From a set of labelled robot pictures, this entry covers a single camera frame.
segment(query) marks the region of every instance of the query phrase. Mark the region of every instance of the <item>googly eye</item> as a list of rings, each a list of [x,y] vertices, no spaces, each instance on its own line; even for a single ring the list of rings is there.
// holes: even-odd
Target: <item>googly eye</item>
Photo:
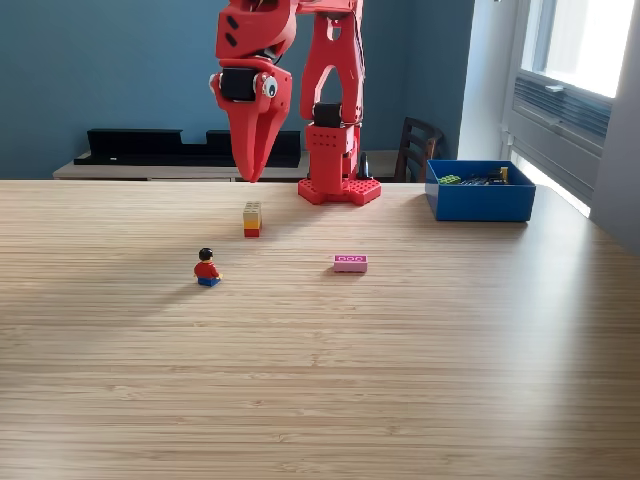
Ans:
[[[262,86],[262,93],[269,98],[275,97],[278,93],[278,81],[273,77],[267,78]]]

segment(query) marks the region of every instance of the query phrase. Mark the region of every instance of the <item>blue bin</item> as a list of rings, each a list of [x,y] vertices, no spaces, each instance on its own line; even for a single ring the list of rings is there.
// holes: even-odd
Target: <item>blue bin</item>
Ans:
[[[439,178],[456,175],[463,180],[487,176],[509,167],[509,185],[440,185]],[[528,222],[536,186],[508,161],[429,160],[426,192],[437,220],[460,222]]]

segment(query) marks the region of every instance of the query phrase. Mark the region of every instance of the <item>red shirt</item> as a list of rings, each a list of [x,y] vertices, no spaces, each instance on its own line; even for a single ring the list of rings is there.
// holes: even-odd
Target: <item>red shirt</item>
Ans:
[[[198,278],[209,279],[218,278],[220,276],[213,263],[200,262],[196,265],[196,268],[193,269],[193,273],[195,273]]]

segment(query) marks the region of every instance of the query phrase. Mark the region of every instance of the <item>blue wall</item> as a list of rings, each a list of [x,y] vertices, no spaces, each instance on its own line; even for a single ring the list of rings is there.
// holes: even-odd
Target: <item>blue wall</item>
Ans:
[[[228,128],[207,85],[218,70],[216,23],[226,4],[0,1],[0,178],[51,178],[87,149],[90,128],[180,128],[187,142]],[[397,149],[407,114],[441,125],[457,145],[472,5],[367,0],[365,149]],[[311,34],[312,18],[299,17],[281,62],[296,87]],[[331,81],[325,98],[339,92]],[[295,88],[294,102],[299,95]],[[285,128],[304,125],[292,109]]]
[[[457,158],[474,0],[415,0],[406,113],[440,128]]]

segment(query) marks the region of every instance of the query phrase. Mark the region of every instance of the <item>yellow lego brick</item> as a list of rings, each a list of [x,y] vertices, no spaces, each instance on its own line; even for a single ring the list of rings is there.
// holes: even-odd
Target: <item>yellow lego brick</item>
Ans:
[[[242,217],[245,222],[262,222],[262,204],[260,202],[247,202]]]
[[[248,230],[260,230],[262,222],[260,220],[245,220],[244,228]]]

